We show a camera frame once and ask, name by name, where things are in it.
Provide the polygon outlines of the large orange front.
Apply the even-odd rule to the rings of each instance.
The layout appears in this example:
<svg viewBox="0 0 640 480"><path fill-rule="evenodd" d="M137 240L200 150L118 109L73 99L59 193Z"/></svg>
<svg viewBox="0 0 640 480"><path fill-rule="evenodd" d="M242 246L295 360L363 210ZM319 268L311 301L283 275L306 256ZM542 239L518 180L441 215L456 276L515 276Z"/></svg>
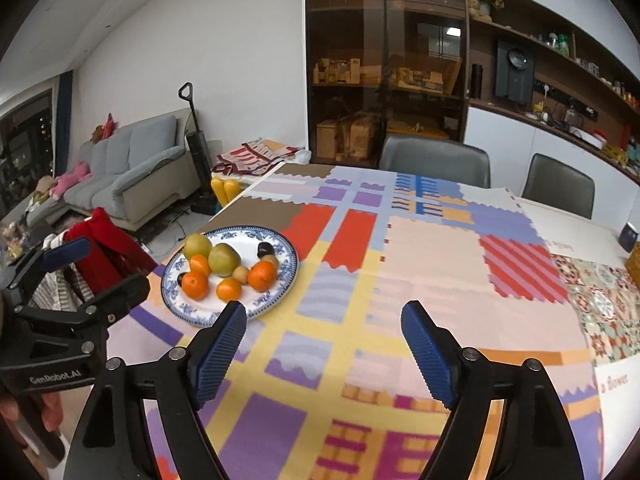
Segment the large orange front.
<svg viewBox="0 0 640 480"><path fill-rule="evenodd" d="M183 282L183 293L192 300L200 301L209 293L209 281L204 275L196 272L186 272Z"/></svg>

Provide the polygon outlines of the orange mandarin back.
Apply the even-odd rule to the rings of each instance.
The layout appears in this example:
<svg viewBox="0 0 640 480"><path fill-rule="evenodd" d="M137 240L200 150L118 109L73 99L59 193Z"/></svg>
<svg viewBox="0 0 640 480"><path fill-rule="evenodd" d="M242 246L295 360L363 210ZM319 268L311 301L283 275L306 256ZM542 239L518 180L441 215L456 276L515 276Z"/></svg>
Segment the orange mandarin back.
<svg viewBox="0 0 640 480"><path fill-rule="evenodd" d="M208 258L204 255L196 254L190 259L190 270L209 277L210 267L208 264Z"/></svg>

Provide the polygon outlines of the orange mandarin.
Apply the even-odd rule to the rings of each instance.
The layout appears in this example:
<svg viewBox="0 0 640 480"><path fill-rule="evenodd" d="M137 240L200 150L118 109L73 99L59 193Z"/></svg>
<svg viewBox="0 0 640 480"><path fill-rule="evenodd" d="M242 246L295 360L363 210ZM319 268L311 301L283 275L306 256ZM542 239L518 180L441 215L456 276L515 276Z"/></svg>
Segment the orange mandarin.
<svg viewBox="0 0 640 480"><path fill-rule="evenodd" d="M216 286L216 296L226 304L229 301L239 300L242 296L243 285L235 278L225 278Z"/></svg>
<svg viewBox="0 0 640 480"><path fill-rule="evenodd" d="M190 270L209 277L210 267L208 264L208 258L204 255L196 254L190 259Z"/></svg>
<svg viewBox="0 0 640 480"><path fill-rule="evenodd" d="M277 281L278 269L270 261L262 260L255 263L247 274L247 284L256 292L266 292Z"/></svg>

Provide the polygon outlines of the yellow-green pear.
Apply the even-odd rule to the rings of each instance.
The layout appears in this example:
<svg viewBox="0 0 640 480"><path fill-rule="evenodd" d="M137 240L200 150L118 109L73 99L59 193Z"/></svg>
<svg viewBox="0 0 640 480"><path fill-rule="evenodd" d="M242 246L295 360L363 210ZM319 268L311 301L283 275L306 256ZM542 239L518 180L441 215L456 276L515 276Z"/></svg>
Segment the yellow-green pear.
<svg viewBox="0 0 640 480"><path fill-rule="evenodd" d="M186 260L190 261L195 256L207 258L213 245L209 238L200 233L194 233L184 240L182 252Z"/></svg>

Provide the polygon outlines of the green apple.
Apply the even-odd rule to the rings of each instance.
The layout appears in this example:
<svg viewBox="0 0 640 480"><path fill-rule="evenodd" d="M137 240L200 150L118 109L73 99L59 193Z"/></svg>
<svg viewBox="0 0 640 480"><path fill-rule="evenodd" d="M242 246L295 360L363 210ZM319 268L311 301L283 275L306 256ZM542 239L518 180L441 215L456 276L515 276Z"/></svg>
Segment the green apple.
<svg viewBox="0 0 640 480"><path fill-rule="evenodd" d="M229 244L219 243L210 251L208 264L210 272L221 278L228 278L241 265L241 257Z"/></svg>

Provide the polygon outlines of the brown kiwi front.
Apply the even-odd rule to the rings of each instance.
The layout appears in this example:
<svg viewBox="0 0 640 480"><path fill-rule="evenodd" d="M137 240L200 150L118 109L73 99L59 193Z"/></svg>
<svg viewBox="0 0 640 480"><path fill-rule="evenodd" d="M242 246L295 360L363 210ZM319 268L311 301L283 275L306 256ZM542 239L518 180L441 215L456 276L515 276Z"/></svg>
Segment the brown kiwi front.
<svg viewBox="0 0 640 480"><path fill-rule="evenodd" d="M237 266L232 273L232 278L240 282L242 285L246 285L248 283L249 273L250 270L248 270L245 266Z"/></svg>

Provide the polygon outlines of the brown kiwi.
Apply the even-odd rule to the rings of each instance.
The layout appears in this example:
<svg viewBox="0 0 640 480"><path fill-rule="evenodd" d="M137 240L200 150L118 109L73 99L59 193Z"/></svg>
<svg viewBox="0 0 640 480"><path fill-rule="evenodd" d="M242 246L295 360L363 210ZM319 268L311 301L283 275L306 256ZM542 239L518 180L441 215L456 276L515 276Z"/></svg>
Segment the brown kiwi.
<svg viewBox="0 0 640 480"><path fill-rule="evenodd" d="M250 270L248 270L245 266L237 266L232 273L232 278L240 282L242 285L246 285L248 283L249 273Z"/></svg>
<svg viewBox="0 0 640 480"><path fill-rule="evenodd" d="M276 270L279 269L280 262L275 255L271 255L271 254L264 255L262 256L262 258L260 258L260 260L262 260L263 262L271 263Z"/></svg>

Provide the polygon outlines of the orange mandarin front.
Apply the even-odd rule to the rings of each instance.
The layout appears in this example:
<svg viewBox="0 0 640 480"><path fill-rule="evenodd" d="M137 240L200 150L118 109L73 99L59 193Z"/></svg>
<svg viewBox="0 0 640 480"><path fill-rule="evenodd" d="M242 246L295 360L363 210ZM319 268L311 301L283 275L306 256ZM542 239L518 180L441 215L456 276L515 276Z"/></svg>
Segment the orange mandarin front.
<svg viewBox="0 0 640 480"><path fill-rule="evenodd" d="M247 284L256 292L266 292L277 281L278 269L270 261L262 260L255 263L247 274Z"/></svg>

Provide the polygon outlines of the brown kiwi back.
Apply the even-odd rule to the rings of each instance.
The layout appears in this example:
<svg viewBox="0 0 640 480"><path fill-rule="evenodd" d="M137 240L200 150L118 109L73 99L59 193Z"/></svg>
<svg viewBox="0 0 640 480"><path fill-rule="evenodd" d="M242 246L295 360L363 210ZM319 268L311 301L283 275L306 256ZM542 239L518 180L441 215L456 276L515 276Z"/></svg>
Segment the brown kiwi back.
<svg viewBox="0 0 640 480"><path fill-rule="evenodd" d="M262 258L260 258L260 260L262 260L263 262L271 263L276 270L279 269L280 262L275 255L271 255L271 254L264 255L262 256Z"/></svg>

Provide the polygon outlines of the red cloth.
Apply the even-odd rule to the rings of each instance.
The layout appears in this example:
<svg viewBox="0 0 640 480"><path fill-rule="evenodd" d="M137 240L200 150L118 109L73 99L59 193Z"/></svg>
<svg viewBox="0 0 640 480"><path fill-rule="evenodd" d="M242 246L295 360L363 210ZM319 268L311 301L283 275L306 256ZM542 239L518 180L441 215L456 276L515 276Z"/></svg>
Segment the red cloth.
<svg viewBox="0 0 640 480"><path fill-rule="evenodd" d="M91 250L87 257L76 261L75 266L95 295L132 274L148 276L157 267L157 262L131 236L115 226L102 207L63 235L65 243L80 238L91 243Z"/></svg>

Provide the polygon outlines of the pink plush toy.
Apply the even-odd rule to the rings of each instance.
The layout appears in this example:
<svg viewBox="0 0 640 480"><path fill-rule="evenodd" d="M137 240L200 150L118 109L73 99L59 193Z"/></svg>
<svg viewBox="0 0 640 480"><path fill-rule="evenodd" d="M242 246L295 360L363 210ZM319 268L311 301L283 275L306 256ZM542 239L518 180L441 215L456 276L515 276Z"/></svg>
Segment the pink plush toy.
<svg viewBox="0 0 640 480"><path fill-rule="evenodd" d="M58 177L55 185L50 188L50 196L60 200L68 190L91 177L92 173L88 162L78 162L71 172L66 172Z"/></svg>

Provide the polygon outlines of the white paper sheet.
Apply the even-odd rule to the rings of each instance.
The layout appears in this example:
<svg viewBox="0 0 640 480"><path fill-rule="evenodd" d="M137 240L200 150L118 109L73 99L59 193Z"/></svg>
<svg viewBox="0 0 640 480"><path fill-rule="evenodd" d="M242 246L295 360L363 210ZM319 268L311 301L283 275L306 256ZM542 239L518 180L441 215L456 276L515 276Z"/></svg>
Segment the white paper sheet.
<svg viewBox="0 0 640 480"><path fill-rule="evenodd" d="M640 356L594 369L603 428L602 476L622 457L639 429Z"/></svg>

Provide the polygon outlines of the grey sofa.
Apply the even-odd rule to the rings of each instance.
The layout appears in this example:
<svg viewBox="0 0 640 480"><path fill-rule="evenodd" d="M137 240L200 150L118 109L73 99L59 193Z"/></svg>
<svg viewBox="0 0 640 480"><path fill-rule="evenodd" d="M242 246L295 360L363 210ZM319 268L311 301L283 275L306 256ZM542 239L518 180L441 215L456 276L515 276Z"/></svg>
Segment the grey sofa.
<svg viewBox="0 0 640 480"><path fill-rule="evenodd" d="M115 129L98 142L81 144L65 173L79 181L50 191L25 210L28 226L61 218L67 211L88 216L103 209L116 226L134 232L177 200L200 187L186 135L192 113L175 110Z"/></svg>

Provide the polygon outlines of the black upright vacuum cleaner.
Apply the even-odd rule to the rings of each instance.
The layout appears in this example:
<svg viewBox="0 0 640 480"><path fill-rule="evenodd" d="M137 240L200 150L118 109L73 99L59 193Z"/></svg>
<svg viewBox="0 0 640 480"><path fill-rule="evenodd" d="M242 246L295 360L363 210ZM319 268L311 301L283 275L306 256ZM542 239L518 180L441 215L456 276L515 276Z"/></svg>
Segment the black upright vacuum cleaner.
<svg viewBox="0 0 640 480"><path fill-rule="evenodd" d="M191 205L191 210L197 214L208 214L213 217L216 214L218 200L210 187L210 160L208 145L196 116L193 102L193 84L186 82L178 90L178 97L186 101L190 107L190 121L192 126L186 125L184 140L189 148L198 180L200 181L200 192L198 198Z"/></svg>

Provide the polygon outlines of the floral patterned mat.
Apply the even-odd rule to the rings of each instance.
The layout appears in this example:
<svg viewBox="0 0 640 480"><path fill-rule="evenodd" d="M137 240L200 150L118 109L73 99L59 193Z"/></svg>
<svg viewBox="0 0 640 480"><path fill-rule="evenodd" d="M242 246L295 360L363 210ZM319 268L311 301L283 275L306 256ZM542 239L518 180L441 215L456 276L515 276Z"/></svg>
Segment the floral patterned mat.
<svg viewBox="0 0 640 480"><path fill-rule="evenodd" d="M553 255L594 366L639 353L639 289L625 268Z"/></svg>

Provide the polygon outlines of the blue white porcelain plate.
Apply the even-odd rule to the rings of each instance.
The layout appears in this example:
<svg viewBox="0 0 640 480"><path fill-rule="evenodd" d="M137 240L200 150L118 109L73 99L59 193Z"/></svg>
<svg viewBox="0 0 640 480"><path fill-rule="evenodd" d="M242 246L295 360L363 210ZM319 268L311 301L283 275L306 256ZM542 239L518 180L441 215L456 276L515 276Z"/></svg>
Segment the blue white porcelain plate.
<svg viewBox="0 0 640 480"><path fill-rule="evenodd" d="M160 280L168 310L183 321L209 326L230 301L249 318L278 304L299 268L293 244L262 226L227 226L188 236Z"/></svg>

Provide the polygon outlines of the yellow white kids chair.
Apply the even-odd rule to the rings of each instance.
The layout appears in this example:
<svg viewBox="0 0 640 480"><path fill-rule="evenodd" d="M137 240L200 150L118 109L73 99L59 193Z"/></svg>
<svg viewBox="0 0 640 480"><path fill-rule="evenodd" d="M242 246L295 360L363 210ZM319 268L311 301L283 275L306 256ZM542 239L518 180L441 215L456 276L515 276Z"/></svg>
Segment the yellow white kids chair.
<svg viewBox="0 0 640 480"><path fill-rule="evenodd" d="M210 187L222 208L228 206L232 200L240 195L242 191L239 182L230 178L223 179L221 177L212 177L212 180L210 180Z"/></svg>

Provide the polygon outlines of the wicker basket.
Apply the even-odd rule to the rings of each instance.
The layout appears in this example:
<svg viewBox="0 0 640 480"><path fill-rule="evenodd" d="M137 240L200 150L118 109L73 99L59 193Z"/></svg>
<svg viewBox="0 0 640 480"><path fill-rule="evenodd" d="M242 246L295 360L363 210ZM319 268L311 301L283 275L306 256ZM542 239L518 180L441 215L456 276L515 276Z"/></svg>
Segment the wicker basket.
<svg viewBox="0 0 640 480"><path fill-rule="evenodd" d="M634 284L640 287L640 242L634 244L625 266Z"/></svg>

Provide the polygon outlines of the small kids table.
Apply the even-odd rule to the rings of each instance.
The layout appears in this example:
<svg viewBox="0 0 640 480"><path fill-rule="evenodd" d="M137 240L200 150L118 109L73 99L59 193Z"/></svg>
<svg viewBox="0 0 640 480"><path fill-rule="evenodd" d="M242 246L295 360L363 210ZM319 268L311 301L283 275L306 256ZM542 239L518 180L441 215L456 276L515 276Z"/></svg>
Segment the small kids table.
<svg viewBox="0 0 640 480"><path fill-rule="evenodd" d="M280 162L306 165L311 151L282 144L269 139L243 143L239 148L216 156L213 174L224 176L261 177Z"/></svg>

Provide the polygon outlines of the colourful patchwork tablecloth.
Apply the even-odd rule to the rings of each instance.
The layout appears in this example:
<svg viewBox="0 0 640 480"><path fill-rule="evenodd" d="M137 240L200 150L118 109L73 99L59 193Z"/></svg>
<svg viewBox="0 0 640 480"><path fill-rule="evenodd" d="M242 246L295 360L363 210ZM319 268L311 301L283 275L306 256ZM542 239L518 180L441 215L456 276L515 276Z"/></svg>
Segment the colourful patchwork tablecloth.
<svg viewBox="0 0 640 480"><path fill-rule="evenodd" d="M414 479L447 413L402 336L418 300L459 344L544 364L582 469L602 474L590 349L549 249L513 195L391 172L285 166L209 222L266 226L299 256L250 321L203 424L233 479Z"/></svg>

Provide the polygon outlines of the dark blue mug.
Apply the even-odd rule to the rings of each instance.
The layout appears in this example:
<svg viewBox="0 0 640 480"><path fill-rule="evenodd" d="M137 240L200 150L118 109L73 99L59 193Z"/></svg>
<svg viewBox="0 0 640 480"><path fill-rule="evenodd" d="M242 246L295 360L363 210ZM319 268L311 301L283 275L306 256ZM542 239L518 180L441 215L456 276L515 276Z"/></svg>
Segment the dark blue mug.
<svg viewBox="0 0 640 480"><path fill-rule="evenodd" d="M639 238L639 231L630 223L627 222L618 236L618 244L625 252L630 254L634 250Z"/></svg>

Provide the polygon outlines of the grey chair right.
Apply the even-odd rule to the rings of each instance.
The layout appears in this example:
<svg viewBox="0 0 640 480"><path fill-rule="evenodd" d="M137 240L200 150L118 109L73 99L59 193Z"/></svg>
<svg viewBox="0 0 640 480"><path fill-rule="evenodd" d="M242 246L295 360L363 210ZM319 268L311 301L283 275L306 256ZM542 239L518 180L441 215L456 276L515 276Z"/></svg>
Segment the grey chair right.
<svg viewBox="0 0 640 480"><path fill-rule="evenodd" d="M596 186L575 168L544 154L530 161L522 197L591 219Z"/></svg>

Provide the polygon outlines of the grey chair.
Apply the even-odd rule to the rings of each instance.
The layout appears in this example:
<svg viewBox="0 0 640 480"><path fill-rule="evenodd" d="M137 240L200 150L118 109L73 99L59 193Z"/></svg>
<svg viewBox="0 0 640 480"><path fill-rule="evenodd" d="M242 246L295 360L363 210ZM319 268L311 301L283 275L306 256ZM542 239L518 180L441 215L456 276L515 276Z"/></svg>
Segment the grey chair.
<svg viewBox="0 0 640 480"><path fill-rule="evenodd" d="M596 186L575 168L544 154L530 161L522 197L591 219Z"/></svg>
<svg viewBox="0 0 640 480"><path fill-rule="evenodd" d="M378 168L398 174L490 188L490 160L480 148L458 142L392 134L384 142Z"/></svg>

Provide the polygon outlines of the grey chair left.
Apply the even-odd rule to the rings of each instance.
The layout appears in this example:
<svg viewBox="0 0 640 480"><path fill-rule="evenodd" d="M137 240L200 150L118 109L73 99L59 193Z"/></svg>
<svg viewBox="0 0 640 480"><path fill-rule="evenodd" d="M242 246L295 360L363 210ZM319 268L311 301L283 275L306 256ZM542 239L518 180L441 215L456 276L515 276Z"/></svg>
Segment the grey chair left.
<svg viewBox="0 0 640 480"><path fill-rule="evenodd" d="M398 174L490 188L490 160L480 148L458 142L392 134L384 142L378 168Z"/></svg>

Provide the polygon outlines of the dark glass cabinet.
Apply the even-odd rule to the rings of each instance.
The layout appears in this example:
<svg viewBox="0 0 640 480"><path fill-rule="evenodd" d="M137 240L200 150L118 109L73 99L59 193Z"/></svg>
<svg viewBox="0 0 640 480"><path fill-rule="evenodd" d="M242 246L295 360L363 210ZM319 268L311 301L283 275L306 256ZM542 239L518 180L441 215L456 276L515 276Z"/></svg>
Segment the dark glass cabinet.
<svg viewBox="0 0 640 480"><path fill-rule="evenodd" d="M305 0L313 162L374 167L385 140L460 140L466 0Z"/></svg>

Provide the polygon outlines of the black wall coffee machine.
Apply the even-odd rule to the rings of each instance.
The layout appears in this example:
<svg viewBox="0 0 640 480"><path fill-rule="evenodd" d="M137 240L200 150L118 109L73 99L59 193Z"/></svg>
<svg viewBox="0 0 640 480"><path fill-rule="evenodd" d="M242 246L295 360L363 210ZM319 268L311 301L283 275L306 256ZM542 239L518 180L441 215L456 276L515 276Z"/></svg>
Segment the black wall coffee machine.
<svg viewBox="0 0 640 480"><path fill-rule="evenodd" d="M499 41L496 52L495 96L516 104L530 103L535 58L524 48Z"/></svg>

